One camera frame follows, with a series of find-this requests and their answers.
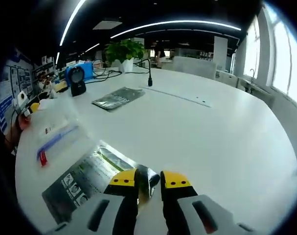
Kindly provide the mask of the person's left hand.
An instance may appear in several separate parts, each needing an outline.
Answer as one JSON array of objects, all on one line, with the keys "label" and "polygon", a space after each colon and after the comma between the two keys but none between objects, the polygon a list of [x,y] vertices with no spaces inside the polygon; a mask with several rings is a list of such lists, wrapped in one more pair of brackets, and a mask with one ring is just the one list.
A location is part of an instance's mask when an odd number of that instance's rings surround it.
[{"label": "person's left hand", "polygon": [[23,131],[28,128],[31,124],[31,115],[27,117],[24,114],[21,114],[17,117],[17,127]]}]

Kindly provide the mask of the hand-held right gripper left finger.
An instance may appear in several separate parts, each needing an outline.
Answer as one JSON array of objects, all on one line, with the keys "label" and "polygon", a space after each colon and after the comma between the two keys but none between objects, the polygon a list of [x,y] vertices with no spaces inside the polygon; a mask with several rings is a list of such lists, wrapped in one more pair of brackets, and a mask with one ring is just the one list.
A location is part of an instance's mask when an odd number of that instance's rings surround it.
[{"label": "hand-held right gripper left finger", "polygon": [[138,169],[116,174],[103,193],[80,206],[52,230],[54,235],[132,235],[138,207]]}]

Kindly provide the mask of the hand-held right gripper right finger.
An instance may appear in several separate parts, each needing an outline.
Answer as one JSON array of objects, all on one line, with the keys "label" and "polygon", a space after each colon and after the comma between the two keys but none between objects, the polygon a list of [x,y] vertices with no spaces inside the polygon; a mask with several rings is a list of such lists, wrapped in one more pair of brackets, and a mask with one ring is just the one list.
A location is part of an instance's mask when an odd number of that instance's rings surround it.
[{"label": "hand-held right gripper right finger", "polygon": [[163,216],[169,235],[253,235],[255,230],[235,223],[233,214],[206,195],[199,195],[177,172],[160,173]]}]

